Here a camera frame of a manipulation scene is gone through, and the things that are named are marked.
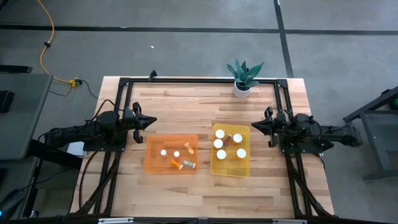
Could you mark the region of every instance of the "orange tray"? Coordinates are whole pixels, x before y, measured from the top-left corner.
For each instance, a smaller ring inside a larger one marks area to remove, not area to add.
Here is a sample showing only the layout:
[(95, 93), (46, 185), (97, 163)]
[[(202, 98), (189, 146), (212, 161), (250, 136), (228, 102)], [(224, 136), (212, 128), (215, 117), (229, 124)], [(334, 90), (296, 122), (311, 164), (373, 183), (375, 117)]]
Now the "orange tray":
[[(213, 142), (216, 138), (215, 132), (222, 129), (225, 136), (228, 134), (241, 134), (243, 141), (234, 145), (232, 143), (223, 146), (221, 149), (226, 151), (226, 158), (219, 160), (217, 158), (218, 149), (214, 147), (211, 151), (211, 173), (214, 175), (227, 175), (234, 177), (249, 177), (250, 176), (250, 128), (248, 126), (231, 125), (231, 124), (215, 124), (213, 127)], [(246, 150), (246, 157), (244, 159), (236, 158), (236, 151), (238, 149)]]
[[(185, 148), (185, 144), (189, 143), (193, 151), (191, 155)], [(161, 150), (167, 151), (167, 157), (160, 154)], [(174, 152), (178, 151), (180, 157), (174, 157)], [(195, 168), (183, 166), (182, 170), (178, 170), (172, 163), (174, 159), (183, 165), (183, 161), (195, 163)], [(170, 134), (170, 135), (151, 135), (147, 137), (147, 152), (145, 158), (145, 171), (152, 174), (169, 174), (169, 173), (194, 173), (198, 169), (198, 136), (195, 134)]]

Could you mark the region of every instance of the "translucent yellow bin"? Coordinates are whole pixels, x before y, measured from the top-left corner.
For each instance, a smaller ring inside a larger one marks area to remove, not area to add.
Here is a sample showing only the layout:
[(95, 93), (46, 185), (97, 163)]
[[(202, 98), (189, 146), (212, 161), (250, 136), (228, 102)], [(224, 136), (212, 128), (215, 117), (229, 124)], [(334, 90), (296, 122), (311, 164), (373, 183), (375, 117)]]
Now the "translucent yellow bin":
[[(249, 177), (250, 176), (250, 128), (248, 126), (230, 125), (230, 124), (215, 124), (213, 126), (213, 142), (217, 139), (215, 132), (222, 129), (225, 133), (225, 137), (222, 139), (225, 141), (227, 136), (231, 134), (241, 134), (243, 140), (239, 144), (233, 144), (231, 139), (227, 146), (221, 148), (226, 151), (226, 157), (223, 160), (217, 158), (217, 152), (219, 149), (213, 146), (211, 150), (211, 173), (214, 175), (227, 175), (234, 177)], [(246, 157), (238, 159), (236, 151), (238, 149), (244, 149), (246, 151)]]

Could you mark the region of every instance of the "butcher block tabletop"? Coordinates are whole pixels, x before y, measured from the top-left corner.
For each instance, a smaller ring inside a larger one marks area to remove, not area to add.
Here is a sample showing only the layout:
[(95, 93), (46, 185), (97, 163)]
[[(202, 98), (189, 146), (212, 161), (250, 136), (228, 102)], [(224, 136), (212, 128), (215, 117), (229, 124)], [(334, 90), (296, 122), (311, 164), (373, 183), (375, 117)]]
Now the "butcher block tabletop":
[[(105, 99), (115, 101), (119, 79), (104, 77), (97, 109)], [(287, 81), (294, 114), (311, 114), (304, 80)], [(142, 114), (155, 116), (157, 121), (141, 131), (142, 144), (137, 144), (132, 131), (129, 132), (126, 150), (121, 154), (112, 217), (294, 218), (285, 157), (279, 147), (269, 148), (269, 137), (251, 126), (252, 122), (264, 119), (268, 106), (276, 111), (274, 87), (256, 85), (250, 96), (243, 99), (232, 92), (231, 83), (134, 83), (130, 106), (139, 102)], [(283, 91), (280, 93), (285, 108)], [(107, 110), (113, 110), (113, 105), (105, 103), (101, 111)], [(212, 132), (217, 123), (250, 127), (250, 177), (211, 174)], [(146, 136), (153, 134), (196, 134), (197, 172), (145, 173)], [(91, 154), (84, 157), (71, 212), (78, 210), (78, 184)], [(83, 203), (98, 185), (103, 157), (104, 152), (97, 153), (88, 165), (82, 186)], [(308, 188), (325, 210), (333, 213), (321, 160), (313, 154), (303, 154), (302, 159)], [(297, 192), (304, 211), (301, 190), (298, 188)]]

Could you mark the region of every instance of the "green plant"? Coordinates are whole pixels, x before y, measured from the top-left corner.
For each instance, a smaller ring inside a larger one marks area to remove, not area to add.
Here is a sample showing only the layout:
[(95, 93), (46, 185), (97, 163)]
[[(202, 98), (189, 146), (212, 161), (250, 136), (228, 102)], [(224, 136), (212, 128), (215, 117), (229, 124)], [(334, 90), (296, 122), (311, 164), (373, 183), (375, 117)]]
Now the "green plant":
[(235, 66), (236, 66), (236, 71), (231, 65), (226, 65), (228, 70), (234, 75), (235, 81), (236, 81), (236, 87), (242, 91), (246, 91), (250, 89), (251, 87), (259, 84), (259, 82), (254, 81), (254, 77), (256, 77), (264, 62), (262, 62), (260, 65), (256, 65), (250, 69), (246, 68), (246, 61), (242, 63), (242, 65), (239, 64), (239, 61), (235, 59)]

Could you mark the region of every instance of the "concrete floor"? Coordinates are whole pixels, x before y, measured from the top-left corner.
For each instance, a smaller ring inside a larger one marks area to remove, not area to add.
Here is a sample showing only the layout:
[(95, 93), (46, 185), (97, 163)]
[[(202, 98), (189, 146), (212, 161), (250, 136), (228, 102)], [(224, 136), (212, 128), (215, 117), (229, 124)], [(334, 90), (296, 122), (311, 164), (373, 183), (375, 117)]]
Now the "concrete floor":
[[(393, 0), (279, 2), (286, 29), (398, 30), (398, 2)], [(55, 23), (64, 26), (278, 28), (273, 0), (43, 3)], [(36, 1), (23, 0), (11, 0), (0, 23), (49, 24)], [(49, 36), (48, 31), (0, 30), (0, 63), (28, 65), (34, 68), (32, 73), (42, 73), (39, 55)], [(305, 79), (312, 113), (323, 124), (342, 124), (342, 117), (398, 85), (396, 35), (289, 34), (287, 45), (294, 77)], [(225, 64), (235, 57), (250, 65), (265, 61), (262, 77), (287, 77), (279, 34), (59, 31), (45, 64), (56, 77), (86, 80), (98, 94), (105, 75), (149, 75), (155, 69), (158, 75), (230, 76)], [(35, 136), (91, 117), (96, 100), (85, 88), (66, 98), (49, 95)], [(52, 90), (68, 91), (59, 85)], [(398, 179), (362, 181), (363, 175), (377, 171), (365, 139), (359, 148), (337, 144), (325, 153), (325, 163), (337, 215), (398, 222)], [(43, 175), (52, 174), (53, 167), (46, 164)], [(67, 172), (41, 186), (45, 192), (37, 206), (42, 215), (67, 212), (76, 175)], [(66, 184), (57, 185), (59, 180)]]

